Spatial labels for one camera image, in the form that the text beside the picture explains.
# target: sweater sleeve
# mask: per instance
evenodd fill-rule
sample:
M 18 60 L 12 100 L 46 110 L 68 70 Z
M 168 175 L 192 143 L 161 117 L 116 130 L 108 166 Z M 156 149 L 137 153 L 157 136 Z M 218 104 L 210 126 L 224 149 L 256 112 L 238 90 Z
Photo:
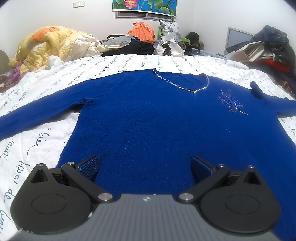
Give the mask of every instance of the sweater sleeve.
M 78 96 L 63 96 L 59 92 L 33 101 L 0 118 L 0 140 L 49 122 L 88 101 L 91 100 Z
M 252 81 L 250 83 L 252 94 L 257 98 L 263 100 L 270 108 L 274 109 L 276 113 L 282 117 L 296 116 L 296 101 L 286 98 L 279 98 L 269 96 L 263 93 L 258 85 Z

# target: silver pivot bolt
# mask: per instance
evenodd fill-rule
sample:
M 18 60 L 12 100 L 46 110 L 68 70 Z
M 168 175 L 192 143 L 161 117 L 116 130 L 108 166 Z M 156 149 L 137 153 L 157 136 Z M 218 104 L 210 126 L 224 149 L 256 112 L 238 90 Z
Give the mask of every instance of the silver pivot bolt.
M 190 201 L 190 200 L 193 199 L 193 195 L 190 194 L 190 193 L 181 193 L 181 194 L 179 195 L 179 198 L 180 198 L 181 200 L 183 200 L 183 201 Z
M 113 198 L 113 195 L 111 193 L 101 193 L 98 196 L 98 199 L 100 199 L 102 201 L 109 201 L 112 198 Z

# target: yellow blanket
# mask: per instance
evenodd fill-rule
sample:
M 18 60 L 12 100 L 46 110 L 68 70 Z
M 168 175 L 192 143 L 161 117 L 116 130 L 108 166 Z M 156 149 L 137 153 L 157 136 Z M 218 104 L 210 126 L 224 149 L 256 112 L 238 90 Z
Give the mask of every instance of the yellow blanket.
M 47 66 L 50 55 L 60 57 L 64 61 L 77 36 L 86 34 L 83 31 L 57 26 L 48 26 L 39 29 L 26 36 L 18 45 L 17 53 L 9 61 L 11 67 L 15 67 L 19 61 L 23 64 L 20 74 L 25 71 L 35 71 Z

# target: orange plastic bag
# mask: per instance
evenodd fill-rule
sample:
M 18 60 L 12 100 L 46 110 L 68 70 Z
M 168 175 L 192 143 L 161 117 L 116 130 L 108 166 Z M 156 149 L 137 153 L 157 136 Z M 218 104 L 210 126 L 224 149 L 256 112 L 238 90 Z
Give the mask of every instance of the orange plastic bag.
M 142 22 L 133 23 L 134 27 L 127 34 L 139 38 L 141 41 L 154 44 L 155 35 L 153 28 Z

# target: bed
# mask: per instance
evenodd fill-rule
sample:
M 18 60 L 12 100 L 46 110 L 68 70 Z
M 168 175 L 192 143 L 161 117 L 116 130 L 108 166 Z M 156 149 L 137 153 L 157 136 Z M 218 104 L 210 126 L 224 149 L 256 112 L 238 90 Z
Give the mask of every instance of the bed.
M 50 56 L 48 63 L 49 69 L 29 72 L 16 86 L 0 93 L 0 116 L 86 80 L 152 68 L 159 72 L 206 73 L 248 89 L 250 83 L 255 81 L 265 94 L 293 99 L 265 73 L 249 69 L 239 62 L 210 56 L 93 56 L 69 62 Z M 78 117 L 79 112 L 71 111 L 56 120 L 0 141 L 0 240 L 9 240 L 17 232 L 10 218 L 13 197 L 37 163 L 45 163 L 48 168 L 56 166 Z M 296 144 L 296 116 L 280 118 L 279 122 Z

